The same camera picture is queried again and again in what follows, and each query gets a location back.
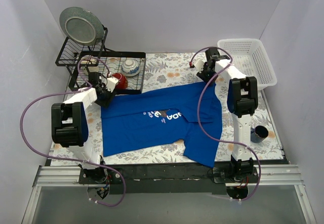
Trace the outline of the blue printed t shirt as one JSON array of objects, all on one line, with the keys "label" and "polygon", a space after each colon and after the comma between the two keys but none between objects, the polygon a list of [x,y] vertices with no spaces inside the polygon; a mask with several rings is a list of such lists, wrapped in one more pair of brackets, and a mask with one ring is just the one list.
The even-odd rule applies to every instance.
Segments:
[{"label": "blue printed t shirt", "polygon": [[222,106],[215,86],[204,82],[161,88],[139,95],[117,96],[102,108],[105,157],[183,140],[183,155],[213,167],[222,134]]}]

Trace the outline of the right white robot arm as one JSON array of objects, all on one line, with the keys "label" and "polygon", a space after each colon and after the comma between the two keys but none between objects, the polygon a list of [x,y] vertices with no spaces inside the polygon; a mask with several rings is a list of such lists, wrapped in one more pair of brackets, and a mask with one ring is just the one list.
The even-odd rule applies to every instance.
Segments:
[{"label": "right white robot arm", "polygon": [[207,87],[219,75],[228,83],[227,109],[233,119],[234,141],[230,163],[213,171],[213,177],[221,180],[227,178],[240,182],[246,180],[254,172],[253,157],[256,153],[251,149],[252,116],[258,107],[257,79],[246,76],[233,65],[233,57],[219,47],[203,48],[206,61],[191,59],[190,67],[197,69],[197,76],[206,82],[198,101],[197,117],[200,118],[200,104]]}]

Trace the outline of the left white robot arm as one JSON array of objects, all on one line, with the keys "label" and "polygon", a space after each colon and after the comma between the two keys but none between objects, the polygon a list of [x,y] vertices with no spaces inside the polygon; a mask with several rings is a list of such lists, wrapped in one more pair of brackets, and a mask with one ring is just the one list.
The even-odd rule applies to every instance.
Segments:
[{"label": "left white robot arm", "polygon": [[104,87],[101,87],[100,82],[100,77],[97,77],[92,80],[92,87],[80,88],[70,99],[51,107],[53,142],[72,152],[75,161],[80,162],[83,168],[92,169],[90,177],[98,184],[107,180],[108,172],[100,166],[104,164],[102,156],[88,143],[86,109],[96,101],[109,105],[116,94],[115,88],[119,80],[109,77]]}]

